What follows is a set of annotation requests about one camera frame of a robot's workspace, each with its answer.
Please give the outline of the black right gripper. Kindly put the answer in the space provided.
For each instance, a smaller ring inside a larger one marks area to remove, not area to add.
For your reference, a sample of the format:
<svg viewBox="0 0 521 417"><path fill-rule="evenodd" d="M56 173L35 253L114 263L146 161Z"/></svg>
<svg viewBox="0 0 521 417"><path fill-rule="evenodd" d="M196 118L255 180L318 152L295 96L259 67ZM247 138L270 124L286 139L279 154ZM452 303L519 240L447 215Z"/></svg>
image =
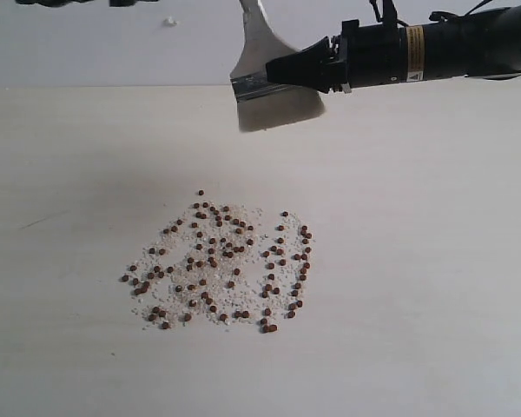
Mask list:
<svg viewBox="0 0 521 417"><path fill-rule="evenodd" d="M362 26L358 20L344 21L332 44L333 51L326 36L303 50L269 61L267 80L322 93L424 80L425 32L421 25Z"/></svg>

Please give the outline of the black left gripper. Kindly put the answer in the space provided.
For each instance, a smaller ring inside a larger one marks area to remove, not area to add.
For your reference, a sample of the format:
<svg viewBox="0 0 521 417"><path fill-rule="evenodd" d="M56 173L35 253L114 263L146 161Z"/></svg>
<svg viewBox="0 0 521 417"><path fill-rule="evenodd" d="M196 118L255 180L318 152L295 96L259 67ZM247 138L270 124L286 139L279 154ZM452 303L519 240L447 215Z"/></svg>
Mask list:
<svg viewBox="0 0 521 417"><path fill-rule="evenodd" d="M16 0L15 3L25 6L66 7L69 4L93 3L96 0ZM109 7L133 7L139 3L158 3L158 0L108 0Z"/></svg>

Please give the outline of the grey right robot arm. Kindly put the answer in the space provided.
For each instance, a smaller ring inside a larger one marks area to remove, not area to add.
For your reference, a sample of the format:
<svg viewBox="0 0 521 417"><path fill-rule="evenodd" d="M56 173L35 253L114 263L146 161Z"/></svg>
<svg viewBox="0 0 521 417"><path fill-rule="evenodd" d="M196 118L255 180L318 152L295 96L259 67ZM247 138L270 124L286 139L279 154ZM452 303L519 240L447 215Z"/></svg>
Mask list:
<svg viewBox="0 0 521 417"><path fill-rule="evenodd" d="M434 11L427 24L408 25L393 2L378 22L348 20L341 32L269 61L270 83L321 93L455 77L507 81L521 76L521 5L456 15Z"/></svg>

